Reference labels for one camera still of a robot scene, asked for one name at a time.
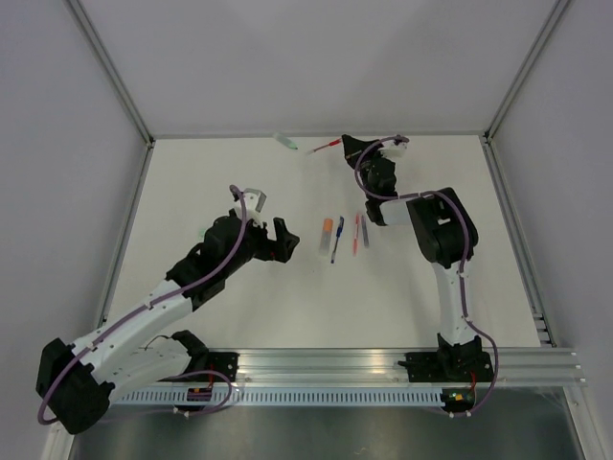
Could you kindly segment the orange highlighter pen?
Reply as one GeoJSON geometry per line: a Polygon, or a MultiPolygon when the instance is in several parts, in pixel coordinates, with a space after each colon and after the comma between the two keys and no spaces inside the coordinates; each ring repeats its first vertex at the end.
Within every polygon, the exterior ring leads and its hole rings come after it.
{"type": "Polygon", "coordinates": [[[321,238],[320,238],[320,243],[319,243],[319,254],[322,256],[327,256],[329,254],[332,230],[333,230],[333,219],[325,218],[323,220],[321,238]]]}

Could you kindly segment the blue gel pen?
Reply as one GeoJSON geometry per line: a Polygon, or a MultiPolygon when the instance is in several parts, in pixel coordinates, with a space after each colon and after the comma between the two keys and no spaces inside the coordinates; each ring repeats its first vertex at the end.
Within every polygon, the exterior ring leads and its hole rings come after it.
{"type": "Polygon", "coordinates": [[[334,265],[335,261],[336,261],[336,254],[337,254],[338,244],[339,244],[339,241],[340,241],[342,233],[343,233],[344,223],[345,223],[344,217],[340,216],[339,220],[338,220],[338,223],[337,223],[337,226],[336,226],[336,230],[335,230],[335,234],[334,234],[333,247],[332,247],[331,254],[330,254],[330,263],[332,265],[334,265]]]}

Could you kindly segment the green highlighter pen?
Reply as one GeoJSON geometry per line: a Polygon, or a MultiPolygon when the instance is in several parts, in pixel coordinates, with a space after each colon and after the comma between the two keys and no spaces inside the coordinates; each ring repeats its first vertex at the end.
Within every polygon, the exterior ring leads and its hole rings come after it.
{"type": "Polygon", "coordinates": [[[298,149],[298,146],[296,145],[296,143],[292,139],[282,135],[281,133],[274,133],[273,134],[273,139],[275,141],[279,142],[284,147],[290,149],[290,150],[297,150],[298,149]]]}

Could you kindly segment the purple grey marker pen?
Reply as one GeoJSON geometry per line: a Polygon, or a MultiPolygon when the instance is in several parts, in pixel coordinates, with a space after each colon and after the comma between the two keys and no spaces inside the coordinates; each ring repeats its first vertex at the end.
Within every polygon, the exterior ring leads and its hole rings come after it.
{"type": "Polygon", "coordinates": [[[360,216],[360,225],[361,225],[361,231],[362,231],[363,245],[365,248],[369,248],[370,239],[369,239],[369,234],[368,234],[368,225],[367,225],[367,221],[364,215],[360,216]]]}

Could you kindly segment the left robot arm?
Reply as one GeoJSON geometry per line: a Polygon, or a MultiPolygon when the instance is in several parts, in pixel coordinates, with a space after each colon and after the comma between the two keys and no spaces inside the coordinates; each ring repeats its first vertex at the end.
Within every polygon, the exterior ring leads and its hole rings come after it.
{"type": "Polygon", "coordinates": [[[220,294],[227,279],[252,260],[286,263],[300,239],[282,218],[275,239],[235,212],[217,218],[144,301],[123,317],[70,343],[56,338],[42,350],[35,384],[37,420],[59,422],[71,434],[95,425],[124,395],[158,380],[208,380],[231,385],[233,375],[210,363],[209,348],[184,330],[155,349],[148,342],[220,294]]]}

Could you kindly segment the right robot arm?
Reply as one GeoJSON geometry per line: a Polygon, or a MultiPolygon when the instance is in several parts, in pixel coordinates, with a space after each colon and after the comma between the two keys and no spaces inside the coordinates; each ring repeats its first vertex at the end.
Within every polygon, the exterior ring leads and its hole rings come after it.
{"type": "Polygon", "coordinates": [[[479,236],[459,196],[451,187],[397,193],[392,156],[406,150],[406,137],[364,141],[343,134],[341,144],[345,161],[365,193],[369,220],[378,226],[410,225],[435,273],[441,317],[437,350],[408,353],[398,364],[412,382],[488,380],[489,355],[468,324],[468,265],[479,236]]]}

